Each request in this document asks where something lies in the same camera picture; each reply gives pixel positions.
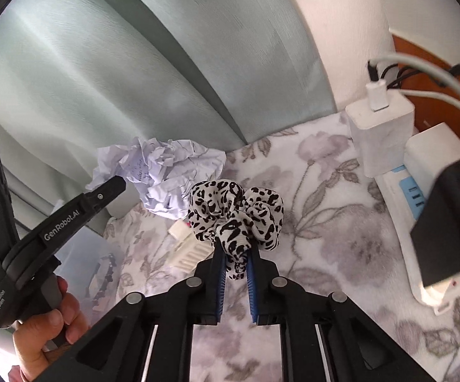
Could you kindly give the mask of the person's left hand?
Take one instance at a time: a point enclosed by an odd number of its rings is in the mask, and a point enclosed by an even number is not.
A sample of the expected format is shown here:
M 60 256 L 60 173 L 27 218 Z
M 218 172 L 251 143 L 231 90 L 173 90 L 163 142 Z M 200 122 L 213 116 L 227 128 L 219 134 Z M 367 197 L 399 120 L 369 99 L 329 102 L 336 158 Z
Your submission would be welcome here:
M 34 315 L 19 324 L 13 334 L 13 344 L 19 364 L 9 371 L 9 381 L 35 380 L 90 329 L 79 301 L 67 291 L 66 280 L 59 276 L 56 278 L 62 294 L 59 308 L 45 314 Z M 66 344 L 49 352 L 44 351 L 46 343 L 56 338 L 64 329 Z

